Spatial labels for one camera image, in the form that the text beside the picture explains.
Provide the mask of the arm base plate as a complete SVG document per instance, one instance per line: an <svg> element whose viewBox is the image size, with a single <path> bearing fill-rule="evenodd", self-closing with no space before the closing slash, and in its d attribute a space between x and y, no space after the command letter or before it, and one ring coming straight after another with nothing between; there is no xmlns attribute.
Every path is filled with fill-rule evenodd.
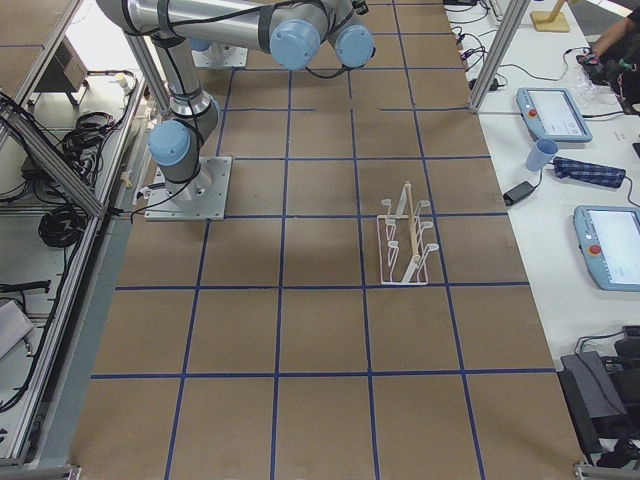
<svg viewBox="0 0 640 480"><path fill-rule="evenodd" d="M185 189L183 185L166 183L164 174L156 168L156 182L163 186L153 189L144 211L149 221L223 220L231 176L231 157L200 157L200 172Z"/></svg>
<svg viewBox="0 0 640 480"><path fill-rule="evenodd" d="M233 54L229 56L208 57L199 52L192 51L192 56L197 69L201 70L225 70L242 69L246 66L248 50L235 47Z"/></svg>

